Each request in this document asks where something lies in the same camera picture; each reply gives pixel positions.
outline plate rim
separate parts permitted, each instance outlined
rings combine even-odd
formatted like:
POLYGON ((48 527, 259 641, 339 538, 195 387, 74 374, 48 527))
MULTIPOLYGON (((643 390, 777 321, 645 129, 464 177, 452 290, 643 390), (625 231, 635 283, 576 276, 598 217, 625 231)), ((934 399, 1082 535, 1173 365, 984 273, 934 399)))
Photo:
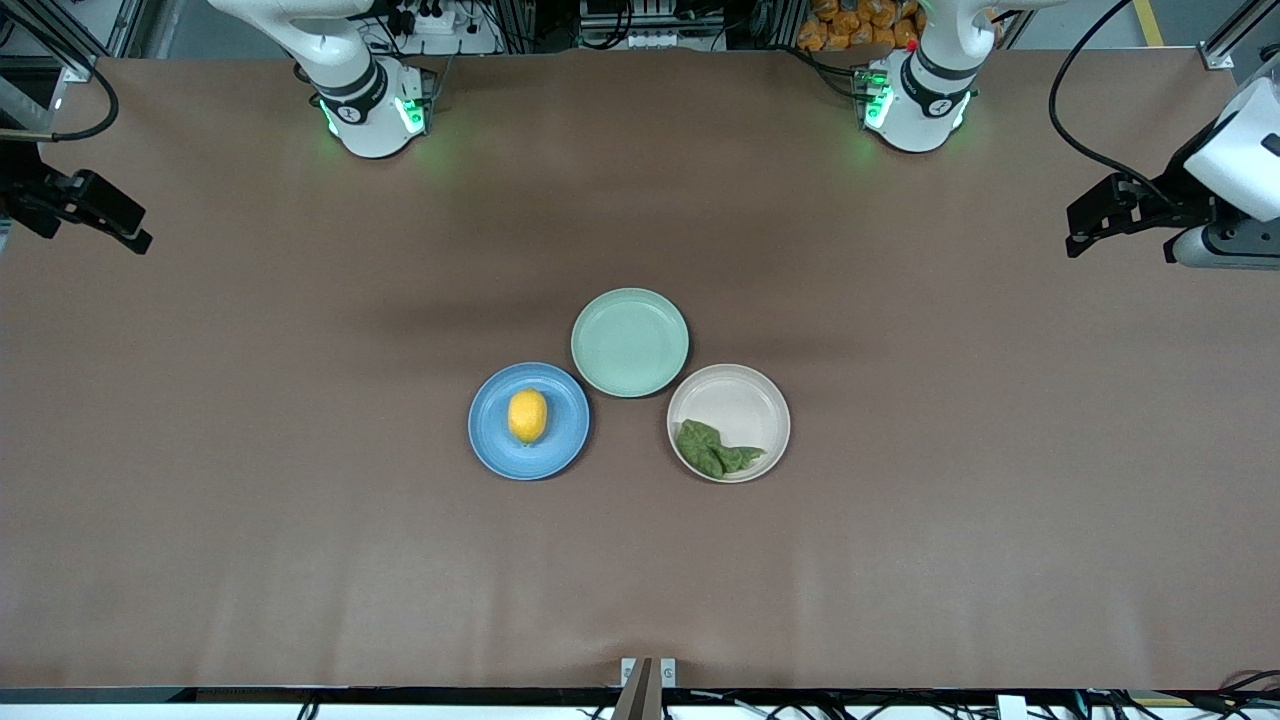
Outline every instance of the plate rim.
POLYGON ((685 320, 685 314, 680 311, 680 306, 678 305, 676 305, 675 302, 672 302, 669 297, 667 297, 666 295, 662 295, 658 291, 649 290, 646 287, 628 286, 628 287, 616 287, 613 290, 608 290, 605 292, 602 292, 600 295, 596 295, 595 297, 593 297, 586 305, 584 305, 582 309, 579 310, 577 318, 573 320, 573 329, 570 333, 568 345, 570 345, 570 355, 573 359, 573 366, 577 368, 577 372, 582 375, 582 379, 586 380, 586 383, 589 386, 594 387, 595 389, 598 389, 598 391, 600 391, 600 392, 603 392, 605 395, 613 396, 613 397, 636 398, 636 397, 648 397, 650 395, 655 395, 658 392, 662 392, 663 388, 668 387, 672 380, 675 380, 676 378, 680 377, 680 372, 689 363, 689 350, 690 350, 690 346, 691 346, 691 341, 690 341, 690 337, 689 337, 689 322, 685 320), (676 364, 676 368, 675 368, 675 370, 672 370, 671 377, 667 378, 667 379, 664 379, 662 382, 662 384, 659 384, 658 387, 655 387, 653 389, 646 389, 646 391, 641 391, 641 392, 630 392, 630 391, 628 392, 617 392, 614 389, 608 389, 605 387, 602 387, 600 383, 596 382, 596 378, 593 378, 591 374, 588 373, 582 368, 582 363, 579 359, 579 343, 580 343, 579 338, 581 337, 581 329, 582 329, 582 324, 584 324, 584 318, 586 316, 588 310, 590 310, 593 306, 595 306, 598 304, 603 304, 603 302, 608 301, 609 296, 622 295, 622 293, 639 293, 639 295, 643 295, 643 296, 648 296, 646 300, 654 300, 655 299, 655 300, 658 300, 658 302, 652 302, 653 306, 655 306, 657 309, 659 309, 664 315, 669 315, 669 313, 673 313, 676 320, 680 322, 680 331, 681 331, 680 334, 681 334, 681 338, 684 341, 682 342, 684 351, 681 352, 680 363, 676 364))
POLYGON ((687 378, 685 378, 684 380, 681 380, 681 383, 678 386, 676 386, 676 391, 671 393, 671 400, 667 401, 667 414, 666 414, 666 418, 664 418, 664 424, 666 424, 664 429, 666 429, 666 434, 667 434, 667 443, 671 446, 671 451, 676 455, 676 460, 678 460, 681 465, 684 465, 686 469, 689 469, 690 473, 698 475, 699 478, 701 478, 704 480, 708 480, 708 482, 712 482, 712 483, 726 484, 726 486, 733 486, 733 484, 739 484, 739 483, 748 483, 748 482, 751 482, 751 480, 758 480, 758 479, 763 478, 764 475, 772 473, 773 468, 777 466, 777 464, 778 464, 780 460, 782 460, 782 455, 786 454, 787 447, 791 445, 791 405, 787 402, 787 396, 782 393, 782 388, 778 387, 778 383, 773 382, 768 375, 765 375, 764 373, 756 370, 755 368, 751 368, 749 365, 742 365, 742 364, 739 364, 739 363, 717 363, 714 365, 707 365, 704 368, 699 368, 699 369, 694 370, 692 373, 690 373, 690 375, 687 378), (786 418, 786 425, 787 425, 786 429, 787 429, 787 432, 786 432, 786 436, 783 436, 783 438, 782 438, 782 447, 778 448, 777 454, 773 456, 773 460, 769 462, 769 465, 767 468, 764 468, 763 470, 760 470, 759 474, 753 475, 750 478, 735 478, 735 479, 722 478, 722 479, 717 480, 716 478, 705 475, 700 470, 698 470, 696 468, 694 468, 692 465, 690 465, 689 461, 685 460, 685 456, 680 454, 680 448, 676 447, 676 436, 672 433, 672 424, 673 423, 672 423, 671 414, 672 414, 672 410, 675 409, 675 405, 676 405, 676 397, 680 395, 680 391, 684 389, 686 384, 689 384, 690 382, 698 379, 699 374, 708 373, 709 370, 718 370, 718 369, 726 369, 726 368, 731 368, 731 369, 735 369, 735 370, 746 370, 748 375, 754 375, 755 379, 764 380, 768 384, 768 387, 772 387, 777 392, 778 397, 782 398, 782 413, 783 413, 783 416, 786 418))
POLYGON ((552 475, 562 471, 564 468, 568 468, 570 465, 572 465, 573 460, 577 460, 577 456, 582 454, 582 448, 586 447, 586 441, 588 441, 588 438, 590 438, 590 436, 591 436, 591 404, 586 398, 586 392, 582 389, 581 383, 579 383, 577 379, 573 378, 573 375, 571 375, 568 373, 568 370, 566 370, 564 368, 561 368, 558 365, 553 365, 550 363, 544 363, 541 360, 522 360, 520 363, 512 363, 511 365, 507 365, 506 368, 498 369, 495 373, 493 373, 492 375, 489 375, 488 378, 485 378, 485 382, 480 383, 480 387, 476 388, 475 395, 471 397, 471 405, 467 409, 467 441, 471 443, 471 454, 475 455, 477 460, 480 460, 480 464, 484 465, 485 469, 488 469, 490 473, 498 475, 499 478, 503 478, 503 479, 507 479, 507 480, 515 480, 515 482, 521 482, 521 483, 530 483, 530 482, 545 480, 547 478, 550 478, 552 475), (544 474, 544 475, 534 475, 534 477, 529 477, 529 478, 508 475, 507 473, 503 473, 502 470, 498 470, 497 468, 494 468, 489 462, 489 460, 486 460, 484 457, 484 455, 480 454, 480 448, 476 446, 475 434, 472 432, 474 430, 474 427, 472 427, 474 423, 472 421, 476 418, 476 410, 477 410, 476 404, 480 402, 480 397, 484 395, 484 391, 490 384, 494 384, 499 375, 502 375, 504 373, 508 373, 508 372, 515 372, 515 370, 517 370, 517 369, 520 369, 522 366, 526 366, 526 365, 530 369, 548 369, 549 368, 550 372, 548 374, 559 373, 561 375, 563 375, 562 380, 564 380, 566 384, 568 384, 570 387, 572 387, 573 389, 577 391, 576 397, 581 400, 581 405, 582 405, 582 407, 586 411, 585 413, 586 421, 584 423, 584 428, 582 428, 582 438, 579 441, 577 447, 573 448, 573 452, 570 454, 570 456, 564 461, 564 464, 561 465, 561 466, 558 466, 558 468, 556 468, 554 470, 544 474))

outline white plate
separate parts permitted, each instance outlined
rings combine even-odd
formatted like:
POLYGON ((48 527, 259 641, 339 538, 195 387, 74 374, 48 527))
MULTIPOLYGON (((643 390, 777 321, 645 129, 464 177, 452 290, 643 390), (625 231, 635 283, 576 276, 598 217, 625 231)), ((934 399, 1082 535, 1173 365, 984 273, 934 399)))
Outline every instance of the white plate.
POLYGON ((698 477, 716 483, 745 483, 778 464, 791 439, 791 413, 778 386, 756 370, 742 365, 709 365, 689 375, 671 396, 667 437, 676 457, 698 477), (764 455, 722 480, 709 478, 676 450, 676 436, 685 420, 707 423, 719 430, 724 447, 759 447, 764 455))

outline green indicator light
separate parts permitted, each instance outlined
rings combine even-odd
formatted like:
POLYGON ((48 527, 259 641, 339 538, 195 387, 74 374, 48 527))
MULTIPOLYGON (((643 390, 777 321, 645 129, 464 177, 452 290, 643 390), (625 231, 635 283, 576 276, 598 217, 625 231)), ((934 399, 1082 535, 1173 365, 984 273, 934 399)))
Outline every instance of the green indicator light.
POLYGON ((320 102, 320 111, 324 113, 324 119, 329 123, 329 133, 338 137, 338 126, 333 124, 333 115, 329 114, 329 108, 325 108, 324 101, 320 102))
POLYGON ((399 110, 401 119, 404 120, 404 129, 407 129, 410 135, 422 132, 422 113, 419 111, 416 101, 397 100, 396 109, 399 110))
POLYGON ((964 94, 964 100, 960 101, 960 108, 956 109, 956 119, 954 123, 951 123, 951 129, 956 129, 957 127, 960 127, 960 123, 964 122, 964 109, 969 106, 969 100, 972 97, 973 97, 972 92, 964 94))
POLYGON ((879 97, 867 105, 867 126, 878 128, 884 124, 884 115, 888 114, 890 105, 893 104, 893 88, 886 87, 879 97))

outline basil leaf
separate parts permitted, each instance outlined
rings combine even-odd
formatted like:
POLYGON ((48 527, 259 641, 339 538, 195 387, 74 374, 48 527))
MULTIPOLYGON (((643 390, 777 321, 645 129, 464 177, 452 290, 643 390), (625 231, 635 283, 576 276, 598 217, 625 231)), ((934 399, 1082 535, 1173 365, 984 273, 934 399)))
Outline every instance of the basil leaf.
POLYGON ((680 436, 676 437, 676 442, 678 443, 681 438, 707 447, 719 447, 719 430, 698 420, 685 420, 680 424, 680 436))
POLYGON ((694 469, 717 480, 724 477, 724 465, 716 455, 719 446, 719 430, 716 428, 698 420, 685 420, 680 424, 676 450, 694 469))
POLYGON ((745 470, 756 457, 764 455, 759 447, 717 447, 716 456, 719 457, 724 473, 737 473, 745 470))

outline blue plate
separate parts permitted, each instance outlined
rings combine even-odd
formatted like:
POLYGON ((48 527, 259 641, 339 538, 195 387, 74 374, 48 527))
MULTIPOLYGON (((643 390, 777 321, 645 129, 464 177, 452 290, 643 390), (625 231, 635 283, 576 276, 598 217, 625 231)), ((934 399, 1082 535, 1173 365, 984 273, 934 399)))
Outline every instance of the blue plate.
POLYGON ((577 457, 591 427, 586 395, 564 370, 547 363, 518 363, 485 380, 471 401, 467 434, 476 457, 512 480, 540 480, 577 457), (524 445, 507 429, 511 396, 531 387, 547 398, 547 432, 524 445))

